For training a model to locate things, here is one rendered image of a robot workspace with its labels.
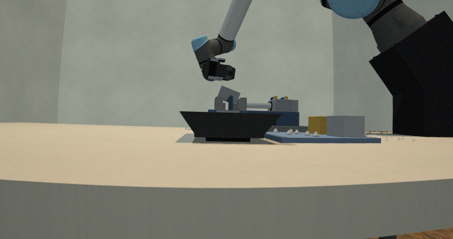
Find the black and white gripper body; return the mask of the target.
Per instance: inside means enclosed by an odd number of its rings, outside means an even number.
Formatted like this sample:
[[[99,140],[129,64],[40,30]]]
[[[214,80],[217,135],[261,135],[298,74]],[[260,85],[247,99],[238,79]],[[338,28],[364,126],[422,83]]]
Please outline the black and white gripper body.
[[[233,80],[235,76],[235,68],[230,65],[220,64],[220,62],[211,61],[208,57],[207,61],[203,64],[201,69],[203,76],[208,79],[208,76],[223,76],[222,80]],[[210,80],[213,81],[213,80]]]

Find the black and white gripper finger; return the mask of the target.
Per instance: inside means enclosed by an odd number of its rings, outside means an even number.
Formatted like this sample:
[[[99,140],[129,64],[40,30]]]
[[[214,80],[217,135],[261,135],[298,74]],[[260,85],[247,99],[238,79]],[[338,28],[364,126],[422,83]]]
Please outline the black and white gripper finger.
[[[208,79],[222,81],[223,76],[208,76]]]
[[[221,58],[221,57],[219,57],[219,58],[217,58],[217,57],[211,57],[211,61],[216,61],[216,62],[222,62],[222,63],[223,63],[223,62],[225,62],[225,60],[226,60],[226,59]]]

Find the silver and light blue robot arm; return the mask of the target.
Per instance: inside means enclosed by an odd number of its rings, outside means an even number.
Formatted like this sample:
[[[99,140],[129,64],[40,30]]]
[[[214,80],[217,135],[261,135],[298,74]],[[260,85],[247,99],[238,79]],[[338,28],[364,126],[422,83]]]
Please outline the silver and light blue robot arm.
[[[201,69],[208,57],[235,49],[235,37],[251,2],[252,0],[232,0],[218,37],[209,40],[203,35],[192,40],[192,48]],[[320,3],[341,17],[363,18],[373,33],[380,53],[427,23],[402,0],[320,0]]]

